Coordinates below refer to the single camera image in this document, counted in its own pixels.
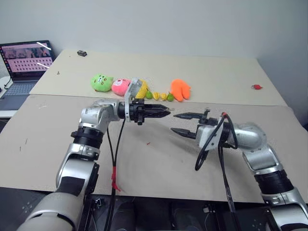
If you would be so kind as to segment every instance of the beige table surface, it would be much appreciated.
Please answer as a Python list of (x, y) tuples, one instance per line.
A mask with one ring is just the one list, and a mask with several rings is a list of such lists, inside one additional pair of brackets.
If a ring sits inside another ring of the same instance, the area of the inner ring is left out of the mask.
[[(192, 88), (190, 102), (286, 105), (256, 59), (171, 56), (64, 50), (32, 89), (31, 94), (119, 98), (95, 92), (91, 78), (103, 73), (116, 78), (145, 79), (151, 91), (170, 91), (173, 79)], [(251, 86), (260, 84), (262, 90)]]
[[(0, 186), (55, 189), (58, 167), (73, 141), (81, 109), (94, 98), (30, 95), (0, 134)], [(172, 115), (203, 112), (212, 117), (222, 111), (234, 123), (253, 121), (268, 135), (292, 183), (308, 202), (308, 134), (292, 110), (285, 106), (247, 106), (208, 103), (164, 103)], [(120, 195), (225, 201), (225, 189), (217, 152), (211, 151), (199, 171), (194, 164), (199, 149), (191, 139), (170, 127), (195, 129), (197, 121), (172, 117), (146, 119), (137, 126), (127, 123), (119, 146), (117, 184)], [(110, 124), (115, 145), (121, 122)], [(101, 146), (99, 178), (95, 193), (110, 194), (112, 164), (107, 137)], [(225, 150), (226, 171), (235, 201), (262, 202), (259, 187), (239, 150)]]

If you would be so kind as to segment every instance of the laptop screen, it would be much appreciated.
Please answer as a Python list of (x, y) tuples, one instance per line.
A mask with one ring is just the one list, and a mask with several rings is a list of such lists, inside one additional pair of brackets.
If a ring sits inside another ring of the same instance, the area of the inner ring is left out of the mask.
[(38, 80), (54, 60), (48, 41), (2, 44), (0, 53), (13, 81)]

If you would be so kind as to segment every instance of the robotic arm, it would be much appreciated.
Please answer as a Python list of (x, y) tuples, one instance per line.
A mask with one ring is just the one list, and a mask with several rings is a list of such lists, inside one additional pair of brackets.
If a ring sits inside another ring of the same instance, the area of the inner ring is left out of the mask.
[(288, 231), (308, 228), (308, 208), (298, 189), (287, 178), (275, 151), (267, 144), (266, 134), (254, 123), (235, 124), (234, 130), (230, 123), (223, 122), (221, 116), (218, 120), (207, 118), (209, 110), (204, 114), (183, 113), (175, 115), (182, 119), (198, 118), (196, 133), (182, 128), (171, 128), (175, 133), (196, 139), (203, 153), (196, 163), (196, 170), (204, 162), (209, 150), (223, 146), (234, 145), (235, 135), (237, 146), (243, 152), (243, 158), (254, 175), (261, 189), (261, 196), (265, 204), (270, 206), (266, 211), (268, 228), (270, 230)]
[(95, 161), (109, 123), (126, 118), (142, 125), (146, 117), (170, 114), (163, 105), (133, 100), (141, 84), (140, 80), (132, 80), (125, 102), (103, 99), (83, 109), (78, 129), (71, 134), (74, 141), (57, 174), (56, 191), (40, 201), (18, 231), (78, 230), (84, 201), (96, 185), (99, 165)]

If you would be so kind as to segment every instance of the laptop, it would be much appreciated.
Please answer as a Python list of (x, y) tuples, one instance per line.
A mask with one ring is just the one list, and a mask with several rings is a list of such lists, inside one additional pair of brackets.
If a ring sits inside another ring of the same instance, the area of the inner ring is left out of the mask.
[(0, 98), (0, 110), (18, 110), (54, 61), (48, 40), (0, 44), (13, 84)]

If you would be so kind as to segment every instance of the green plush toy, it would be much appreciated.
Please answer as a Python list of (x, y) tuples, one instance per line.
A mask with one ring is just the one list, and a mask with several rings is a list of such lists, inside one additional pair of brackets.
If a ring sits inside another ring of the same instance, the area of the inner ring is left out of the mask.
[(112, 86), (113, 77), (96, 74), (91, 80), (91, 86), (96, 91), (109, 91)]

